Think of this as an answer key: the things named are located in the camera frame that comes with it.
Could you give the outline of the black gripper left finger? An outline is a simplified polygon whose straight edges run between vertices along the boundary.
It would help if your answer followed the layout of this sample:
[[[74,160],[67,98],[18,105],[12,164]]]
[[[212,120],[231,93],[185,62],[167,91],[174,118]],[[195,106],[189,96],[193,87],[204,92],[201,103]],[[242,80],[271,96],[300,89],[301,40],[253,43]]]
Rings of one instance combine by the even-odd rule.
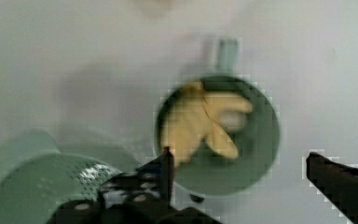
[[[173,168],[174,157],[166,147],[134,172],[106,180],[96,199],[63,203],[48,224],[221,224],[194,207],[171,205]]]

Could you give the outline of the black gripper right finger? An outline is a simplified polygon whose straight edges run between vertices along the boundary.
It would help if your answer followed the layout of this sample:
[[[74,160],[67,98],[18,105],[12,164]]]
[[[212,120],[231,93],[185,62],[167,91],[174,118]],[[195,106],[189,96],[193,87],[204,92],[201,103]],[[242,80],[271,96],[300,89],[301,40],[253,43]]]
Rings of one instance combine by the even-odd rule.
[[[311,152],[306,177],[347,219],[358,224],[358,168]]]

